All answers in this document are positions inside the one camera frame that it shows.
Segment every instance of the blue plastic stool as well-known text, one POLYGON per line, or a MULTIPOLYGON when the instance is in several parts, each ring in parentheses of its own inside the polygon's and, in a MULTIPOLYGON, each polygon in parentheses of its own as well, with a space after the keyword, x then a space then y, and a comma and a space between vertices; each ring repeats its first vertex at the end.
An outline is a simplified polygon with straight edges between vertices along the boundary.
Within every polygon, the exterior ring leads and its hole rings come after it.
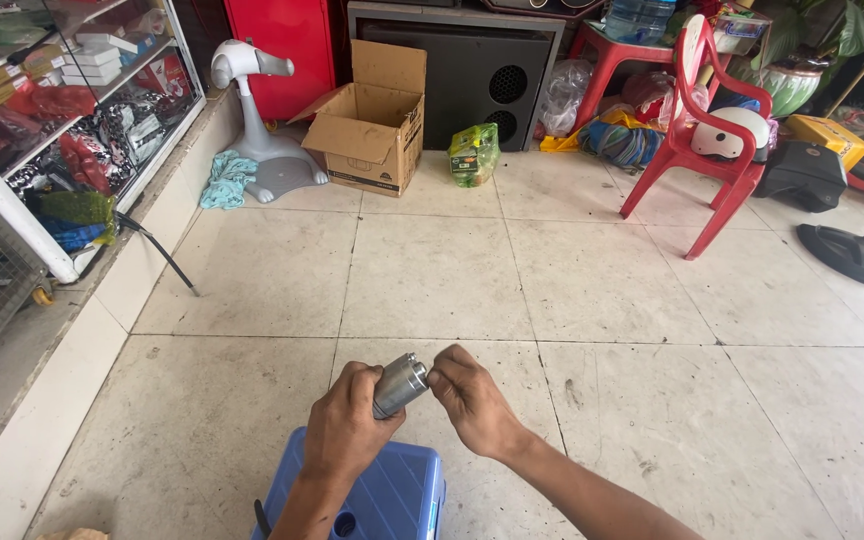
MULTIPOLYGON (((262 510, 273 528, 303 467, 306 428, 289 436, 262 510)), ((446 501, 442 460, 432 448, 390 442, 359 475, 342 503, 329 540, 435 540, 446 501)), ((251 540, 266 540, 258 525, 251 540)))

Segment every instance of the caster wheel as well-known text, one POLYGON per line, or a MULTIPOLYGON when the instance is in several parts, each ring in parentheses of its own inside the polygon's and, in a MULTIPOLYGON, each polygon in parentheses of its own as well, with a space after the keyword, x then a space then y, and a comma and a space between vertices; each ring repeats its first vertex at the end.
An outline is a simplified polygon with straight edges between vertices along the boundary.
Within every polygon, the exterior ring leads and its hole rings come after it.
POLYGON ((52 306, 56 301, 55 297, 42 287, 31 289, 31 299, 40 306, 52 306))

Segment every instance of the silver metal part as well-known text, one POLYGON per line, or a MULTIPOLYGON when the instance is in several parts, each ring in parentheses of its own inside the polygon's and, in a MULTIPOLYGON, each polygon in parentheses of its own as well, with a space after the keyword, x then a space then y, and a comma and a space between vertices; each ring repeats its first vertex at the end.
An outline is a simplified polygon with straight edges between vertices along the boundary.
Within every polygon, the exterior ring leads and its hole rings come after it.
POLYGON ((428 389, 426 365, 416 361, 414 352, 406 352, 385 366, 375 384, 372 416, 376 420, 388 418, 428 389))

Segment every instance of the water bottle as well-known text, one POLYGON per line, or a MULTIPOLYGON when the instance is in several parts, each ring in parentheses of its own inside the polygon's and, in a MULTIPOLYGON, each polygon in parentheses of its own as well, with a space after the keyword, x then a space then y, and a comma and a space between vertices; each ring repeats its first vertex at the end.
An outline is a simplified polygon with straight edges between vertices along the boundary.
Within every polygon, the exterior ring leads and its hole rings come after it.
POLYGON ((675 0, 613 0, 606 36, 618 43, 651 45, 666 32, 675 0))

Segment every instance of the box flap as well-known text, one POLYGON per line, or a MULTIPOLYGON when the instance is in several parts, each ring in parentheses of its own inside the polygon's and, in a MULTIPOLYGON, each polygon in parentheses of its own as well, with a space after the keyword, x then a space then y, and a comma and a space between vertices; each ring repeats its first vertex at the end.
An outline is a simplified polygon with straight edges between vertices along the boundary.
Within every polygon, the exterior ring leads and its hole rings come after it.
POLYGON ((353 39, 352 79, 383 89, 424 94, 426 51, 353 39))
POLYGON ((298 122, 299 120, 302 120, 303 118, 311 117, 311 116, 313 116, 319 112, 323 112, 323 111, 327 112, 326 109, 328 109, 328 107, 326 105, 329 104, 329 102, 332 100, 333 97, 339 95, 343 90, 346 89, 346 87, 348 85, 351 85, 351 84, 352 83, 349 82, 348 84, 343 84, 343 85, 339 86, 338 88, 335 88, 334 90, 331 90, 329 92, 325 92, 325 93, 321 94, 320 96, 318 96, 317 100, 313 101, 312 104, 306 106, 306 108, 304 108, 302 110, 302 112, 293 116, 291 120, 286 122, 286 124, 291 124, 292 122, 298 122))
POLYGON ((302 148, 381 166, 398 134, 396 128, 320 113, 309 127, 302 148))

